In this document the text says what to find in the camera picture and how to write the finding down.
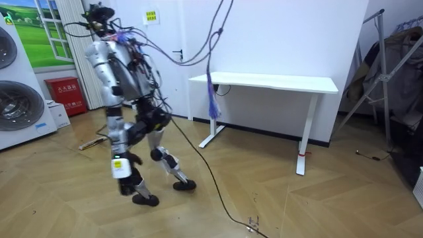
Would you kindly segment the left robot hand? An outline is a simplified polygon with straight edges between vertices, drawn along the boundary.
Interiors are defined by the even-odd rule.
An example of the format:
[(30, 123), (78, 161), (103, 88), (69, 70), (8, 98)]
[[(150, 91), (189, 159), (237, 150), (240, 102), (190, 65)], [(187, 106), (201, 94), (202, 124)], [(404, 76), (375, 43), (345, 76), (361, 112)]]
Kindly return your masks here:
[(129, 151), (116, 154), (111, 160), (112, 177), (118, 180), (118, 188), (122, 196), (135, 193), (135, 187), (143, 180), (135, 164), (141, 165), (142, 160)]

